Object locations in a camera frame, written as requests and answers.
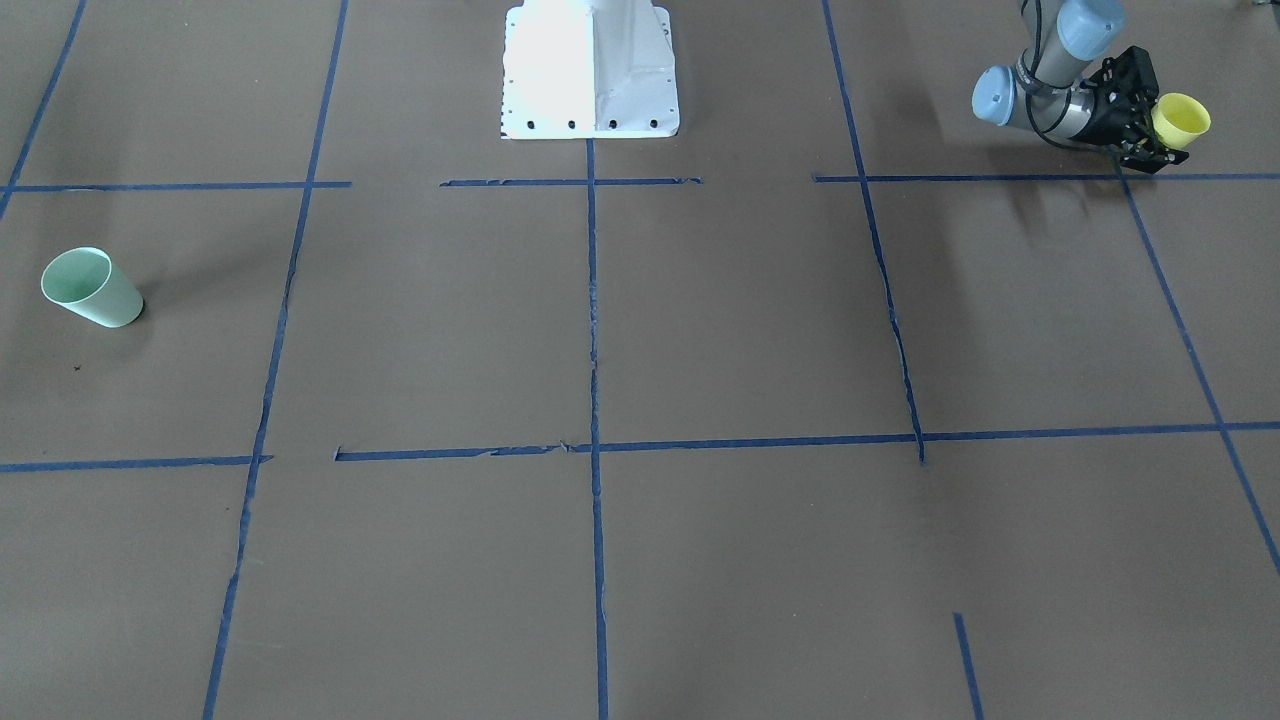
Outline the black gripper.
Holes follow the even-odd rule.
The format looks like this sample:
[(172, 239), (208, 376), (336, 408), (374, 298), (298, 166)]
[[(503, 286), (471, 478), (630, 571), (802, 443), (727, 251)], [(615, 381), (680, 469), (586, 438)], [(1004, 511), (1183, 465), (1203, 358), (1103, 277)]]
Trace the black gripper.
[(1100, 83), (1085, 79), (1091, 115), (1078, 132), (1078, 141), (1100, 147), (1117, 147), (1121, 168), (1155, 176), (1166, 167), (1183, 164), (1190, 154), (1153, 141), (1151, 136), (1151, 92), (1133, 85)]

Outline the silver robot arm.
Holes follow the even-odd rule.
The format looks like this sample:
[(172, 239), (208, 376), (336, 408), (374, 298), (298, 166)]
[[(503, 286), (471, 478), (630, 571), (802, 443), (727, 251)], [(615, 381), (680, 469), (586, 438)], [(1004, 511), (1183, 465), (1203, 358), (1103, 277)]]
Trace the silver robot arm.
[(1120, 167), (1151, 176), (1183, 164), (1210, 131), (1201, 101), (1162, 92), (1146, 49), (1107, 54), (1126, 24), (1121, 3), (1023, 1), (1019, 15), (1029, 42), (1014, 63), (978, 77), (975, 118), (1056, 149), (1111, 154)]

